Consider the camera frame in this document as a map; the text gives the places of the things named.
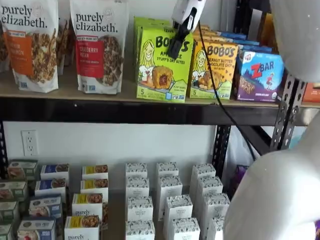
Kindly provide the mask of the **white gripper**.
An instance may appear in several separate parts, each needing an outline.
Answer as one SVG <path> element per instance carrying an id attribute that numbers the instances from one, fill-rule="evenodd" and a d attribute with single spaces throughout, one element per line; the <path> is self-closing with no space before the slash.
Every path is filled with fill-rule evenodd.
<path id="1" fill-rule="evenodd" d="M 172 59 L 177 59 L 186 36 L 196 25 L 204 10 L 206 0 L 178 0 L 173 9 L 173 28 L 177 29 L 171 39 L 167 54 Z"/>

